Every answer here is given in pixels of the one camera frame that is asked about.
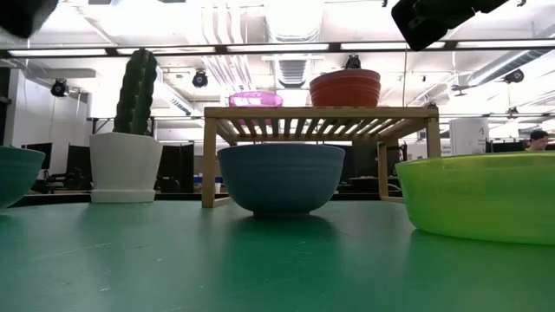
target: green plastic bowl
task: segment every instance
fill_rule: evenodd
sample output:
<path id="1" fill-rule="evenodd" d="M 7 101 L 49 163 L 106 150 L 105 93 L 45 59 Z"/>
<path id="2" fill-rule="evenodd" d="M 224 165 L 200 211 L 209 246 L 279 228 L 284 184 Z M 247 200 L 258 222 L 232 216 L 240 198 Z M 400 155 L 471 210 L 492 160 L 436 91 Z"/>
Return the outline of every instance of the green plastic bowl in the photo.
<path id="1" fill-rule="evenodd" d="M 555 244 L 555 152 L 423 159 L 396 169 L 408 217 L 420 230 Z"/>
<path id="2" fill-rule="evenodd" d="M 41 171 L 44 153 L 0 146 L 0 209 L 21 199 Z"/>

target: orange bowl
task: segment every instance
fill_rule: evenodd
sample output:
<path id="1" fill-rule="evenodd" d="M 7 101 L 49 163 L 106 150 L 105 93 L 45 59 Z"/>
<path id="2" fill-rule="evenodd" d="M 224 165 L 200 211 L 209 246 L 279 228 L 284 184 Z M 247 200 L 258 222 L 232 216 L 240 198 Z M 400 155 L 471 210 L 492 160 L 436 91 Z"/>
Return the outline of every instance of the orange bowl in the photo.
<path id="1" fill-rule="evenodd" d="M 330 88 L 312 94 L 310 99 L 315 107 L 376 107 L 380 94 L 375 90 Z"/>
<path id="2" fill-rule="evenodd" d="M 380 81 L 381 76 L 380 74 L 376 73 L 373 70 L 367 70 L 367 69 L 345 69 L 345 70 L 338 70 L 335 72 L 331 72 L 328 74 L 324 74 L 321 75 L 317 78 L 315 78 L 313 81 L 310 82 L 310 88 L 315 87 L 316 85 L 320 84 L 320 83 L 327 83 L 330 81 L 334 81 L 336 79 L 342 79 L 342 78 L 346 78 L 346 77 L 355 77 L 358 79 L 363 79 L 363 80 L 375 80 L 377 82 Z"/>
<path id="3" fill-rule="evenodd" d="M 332 81 L 322 81 L 319 83 L 311 84 L 310 90 L 318 90 L 320 88 L 326 88 L 335 85 L 357 85 L 357 86 L 375 86 L 381 85 L 379 81 L 371 78 L 361 78 L 361 77 L 340 77 Z"/>

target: table surface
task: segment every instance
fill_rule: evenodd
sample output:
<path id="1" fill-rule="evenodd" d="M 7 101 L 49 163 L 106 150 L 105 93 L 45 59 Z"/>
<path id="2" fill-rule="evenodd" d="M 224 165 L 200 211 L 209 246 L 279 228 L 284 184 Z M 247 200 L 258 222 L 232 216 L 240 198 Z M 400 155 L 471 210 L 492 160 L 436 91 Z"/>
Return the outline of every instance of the table surface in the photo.
<path id="1" fill-rule="evenodd" d="M 415 231 L 404 205 L 0 211 L 0 311 L 555 311 L 555 246 Z"/>

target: teal bowl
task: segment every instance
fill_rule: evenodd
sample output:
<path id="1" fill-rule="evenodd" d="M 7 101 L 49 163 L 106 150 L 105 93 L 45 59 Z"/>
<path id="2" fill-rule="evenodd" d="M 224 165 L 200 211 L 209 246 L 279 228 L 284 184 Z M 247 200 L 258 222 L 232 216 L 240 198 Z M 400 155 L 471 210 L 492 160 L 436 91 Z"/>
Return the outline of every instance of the teal bowl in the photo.
<path id="1" fill-rule="evenodd" d="M 41 171 L 44 153 L 0 146 L 0 209 L 21 199 Z"/>
<path id="2" fill-rule="evenodd" d="M 226 190 L 255 215 L 306 214 L 339 185 L 345 151 L 324 145 L 258 144 L 218 152 Z"/>

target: wooden stand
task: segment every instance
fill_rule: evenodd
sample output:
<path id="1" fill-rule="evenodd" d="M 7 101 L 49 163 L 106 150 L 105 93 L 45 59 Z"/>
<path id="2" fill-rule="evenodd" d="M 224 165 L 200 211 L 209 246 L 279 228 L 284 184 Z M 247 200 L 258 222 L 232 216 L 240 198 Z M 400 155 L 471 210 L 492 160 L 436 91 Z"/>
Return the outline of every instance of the wooden stand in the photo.
<path id="1" fill-rule="evenodd" d="M 378 142 L 380 197 L 396 203 L 403 200 L 391 198 L 388 194 L 388 143 L 426 128 L 428 157 L 441 156 L 437 107 L 207 107 L 205 118 L 204 208 L 229 202 L 229 198 L 214 199 L 216 135 L 231 146 L 238 142 L 257 141 Z"/>

